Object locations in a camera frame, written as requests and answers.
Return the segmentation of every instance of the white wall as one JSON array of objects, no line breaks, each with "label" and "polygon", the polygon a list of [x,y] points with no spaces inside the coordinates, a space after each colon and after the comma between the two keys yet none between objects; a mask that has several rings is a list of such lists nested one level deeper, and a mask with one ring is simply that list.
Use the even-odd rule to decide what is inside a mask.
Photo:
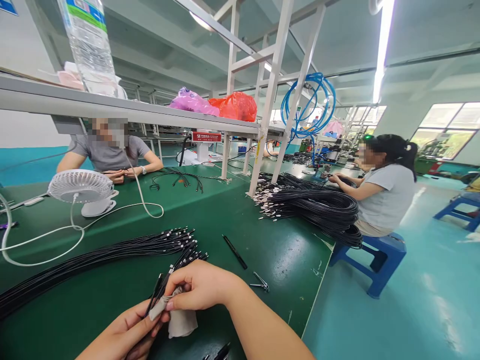
[{"label": "white wall", "polygon": [[[430,91],[418,101],[409,101],[408,96],[382,99],[387,105],[375,135],[396,134],[411,138],[433,104],[480,102],[480,88],[456,91]],[[468,142],[453,160],[455,163],[480,165],[480,131]]]},{"label": "white wall", "polygon": [[[51,80],[55,73],[25,0],[13,2],[18,16],[0,11],[0,66]],[[57,133],[48,115],[0,110],[0,148],[67,146],[69,135]]]}]

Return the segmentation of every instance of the hand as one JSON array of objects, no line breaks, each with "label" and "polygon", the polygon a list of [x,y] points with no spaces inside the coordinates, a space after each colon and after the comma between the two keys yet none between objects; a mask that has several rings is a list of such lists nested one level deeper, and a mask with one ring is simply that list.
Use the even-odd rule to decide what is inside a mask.
[{"label": "hand", "polygon": [[128,170],[125,170],[124,175],[127,178],[134,179],[135,178],[134,172],[135,172],[136,176],[138,177],[142,173],[142,168],[140,166],[137,166],[137,167],[134,167],[134,168],[129,168]]},{"label": "hand", "polygon": [[150,300],[128,309],[82,351],[76,360],[145,360],[163,323],[170,320],[166,312],[154,321],[142,319]]},{"label": "hand", "polygon": [[328,181],[331,183],[337,184],[337,183],[340,183],[342,180],[340,180],[337,174],[333,174],[328,178]]},{"label": "hand", "polygon": [[105,174],[106,176],[108,176],[108,178],[114,184],[124,183],[124,173],[125,173],[125,170],[108,170],[108,171],[102,172],[102,174]]},{"label": "hand", "polygon": [[172,297],[166,311],[204,310],[216,304],[228,307],[232,297],[246,286],[235,274],[202,260],[174,271],[168,278],[165,295],[170,296],[178,285],[183,285],[187,292]]}]

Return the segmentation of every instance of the blue plastic stool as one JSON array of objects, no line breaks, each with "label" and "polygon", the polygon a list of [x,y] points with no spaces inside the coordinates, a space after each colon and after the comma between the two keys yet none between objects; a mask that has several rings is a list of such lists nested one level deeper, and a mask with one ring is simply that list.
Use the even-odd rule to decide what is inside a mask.
[{"label": "blue plastic stool", "polygon": [[380,293],[402,262],[404,256],[407,254],[407,247],[404,238],[395,232],[383,237],[364,235],[362,250],[365,250],[375,257],[370,264],[371,269],[347,256],[347,251],[349,249],[348,246],[344,246],[337,242],[333,249],[333,254],[331,255],[330,266],[335,265],[338,260],[342,259],[354,268],[360,270],[372,279],[371,286],[366,293],[374,299],[380,299]]},{"label": "blue plastic stool", "polygon": [[456,200],[453,200],[450,204],[448,204],[442,211],[436,214],[433,218],[440,220],[445,215],[450,215],[462,220],[468,221],[468,225],[466,226],[465,230],[469,232],[474,232],[478,226],[480,225],[480,213],[474,218],[468,216],[466,212],[455,210],[455,208],[460,204],[468,204],[474,207],[480,208],[480,202],[473,201],[464,197],[459,197]]}]

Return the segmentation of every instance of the green workbench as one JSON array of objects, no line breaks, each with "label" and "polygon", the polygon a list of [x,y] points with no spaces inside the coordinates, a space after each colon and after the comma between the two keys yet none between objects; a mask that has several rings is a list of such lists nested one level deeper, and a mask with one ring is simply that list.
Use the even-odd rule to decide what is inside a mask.
[{"label": "green workbench", "polygon": [[[243,161],[230,162],[241,167]],[[262,170],[272,172],[275,160],[264,159]],[[295,175],[305,167],[284,163],[284,169]],[[185,166],[185,172],[219,177],[219,167]],[[0,259],[0,292],[67,258],[123,240],[165,229],[189,226],[196,229],[198,249],[208,252],[211,264],[232,271],[247,283],[254,283],[252,271],[269,284],[270,293],[256,290],[258,296],[291,328],[302,336],[317,296],[323,274],[333,249],[333,241],[321,231],[298,218],[277,222],[258,220],[258,207],[246,196],[249,178],[229,167],[229,184],[203,179],[204,193],[196,192],[196,181],[186,188],[172,187],[175,175],[157,179],[160,190],[150,189],[148,174],[140,178],[146,202],[161,204],[165,213],[150,218],[143,207],[133,206],[110,214],[85,232],[85,238],[68,255],[49,264],[17,267]],[[7,200],[16,202],[46,192],[47,183],[0,189]],[[116,207],[140,202],[135,181],[115,187],[119,195]],[[46,197],[31,206],[12,212],[19,226],[10,232],[8,245],[14,245],[70,224],[71,204]],[[85,226],[92,219],[83,218],[81,206],[74,210],[74,222]],[[153,215],[158,207],[150,206]],[[0,223],[6,223],[0,216]],[[248,269],[243,270],[222,239],[229,237]],[[13,260],[39,262],[62,254],[77,240],[79,233],[71,228],[10,250]],[[0,323],[2,359],[74,359],[116,316],[145,300],[159,273],[167,272],[179,254],[120,260],[75,276],[37,297]],[[244,359],[240,341],[227,310],[223,306],[198,311],[198,329],[184,338],[168,339],[162,330],[150,352],[150,359],[201,359],[215,355],[231,342],[230,359]]]}]

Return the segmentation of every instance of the wall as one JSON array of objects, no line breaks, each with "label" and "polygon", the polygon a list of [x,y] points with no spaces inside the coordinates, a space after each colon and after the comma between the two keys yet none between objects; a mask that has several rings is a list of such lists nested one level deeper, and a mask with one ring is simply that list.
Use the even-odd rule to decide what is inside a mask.
[{"label": "wall", "polygon": [[[47,73],[55,73],[37,26],[25,0],[13,2],[18,16],[0,11],[0,66],[38,78],[52,80]],[[0,168],[15,161],[24,161],[59,153],[70,143],[69,135],[57,133],[48,115],[0,110]],[[60,161],[54,158],[49,162]],[[16,185],[49,181],[55,167],[45,163],[26,166],[22,176],[11,170],[0,174],[0,183]]]},{"label": "wall", "polygon": [[[409,101],[407,96],[387,97],[382,99],[382,105],[387,105],[388,107],[374,134],[397,134],[409,139],[415,134],[415,131],[417,131],[417,128],[433,104],[479,101],[480,88],[430,91],[418,101]],[[460,151],[453,162],[480,166],[480,131]]]}]

